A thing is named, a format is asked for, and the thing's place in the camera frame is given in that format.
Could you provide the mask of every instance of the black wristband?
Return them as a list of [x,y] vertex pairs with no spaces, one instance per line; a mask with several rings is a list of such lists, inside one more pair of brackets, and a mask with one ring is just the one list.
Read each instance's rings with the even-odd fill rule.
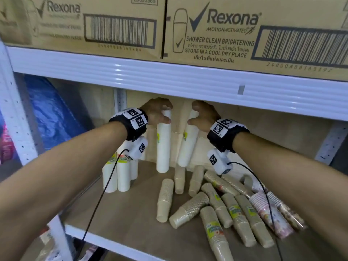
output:
[[232,153],[235,153],[232,143],[236,135],[240,132],[250,131],[241,123],[232,119],[222,118],[212,125],[207,138],[220,152],[225,152],[227,149]]
[[128,108],[111,117],[109,122],[113,121],[121,122],[127,130],[126,140],[134,141],[146,132],[146,125],[149,120],[147,114],[143,110]]

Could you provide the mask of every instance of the forearm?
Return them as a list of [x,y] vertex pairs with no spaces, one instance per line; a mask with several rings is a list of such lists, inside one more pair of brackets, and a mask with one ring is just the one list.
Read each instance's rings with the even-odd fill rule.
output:
[[249,133],[239,133],[233,149],[267,188],[348,256],[347,176]]
[[[43,153],[3,181],[0,184],[1,243],[21,245],[14,240],[37,236],[38,230],[97,178],[126,137],[127,131],[121,123],[108,123]],[[21,236],[11,238],[17,233]]]

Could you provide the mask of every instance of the hand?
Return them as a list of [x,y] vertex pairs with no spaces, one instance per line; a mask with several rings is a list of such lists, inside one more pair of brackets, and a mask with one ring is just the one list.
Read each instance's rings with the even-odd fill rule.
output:
[[171,123],[172,121],[164,116],[162,110],[173,109],[170,100],[157,97],[150,99],[146,104],[140,107],[148,116],[148,125],[157,125],[159,123]]
[[220,119],[220,115],[215,110],[214,106],[202,100],[195,100],[192,103],[192,109],[199,112],[197,118],[191,118],[187,121],[189,125],[195,125],[199,130],[208,133],[213,123]]

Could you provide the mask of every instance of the cardboard box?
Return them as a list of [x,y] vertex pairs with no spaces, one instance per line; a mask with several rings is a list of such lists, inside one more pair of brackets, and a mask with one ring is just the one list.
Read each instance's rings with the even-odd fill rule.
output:
[[163,59],[348,81],[348,1],[168,0]]
[[7,45],[144,60],[162,55],[165,0],[0,0]]

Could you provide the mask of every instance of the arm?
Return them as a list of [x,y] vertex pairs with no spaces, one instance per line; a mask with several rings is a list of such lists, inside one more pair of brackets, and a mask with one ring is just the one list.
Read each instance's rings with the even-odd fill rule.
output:
[[[214,107],[195,101],[198,118],[189,120],[209,132],[219,119]],[[343,255],[348,256],[348,177],[318,161],[250,133],[241,132],[233,149],[277,197],[296,210]]]
[[[168,99],[151,99],[141,109],[149,125],[170,123]],[[0,256],[19,260],[39,231],[83,188],[127,138],[120,122],[88,131],[43,153],[0,183]]]

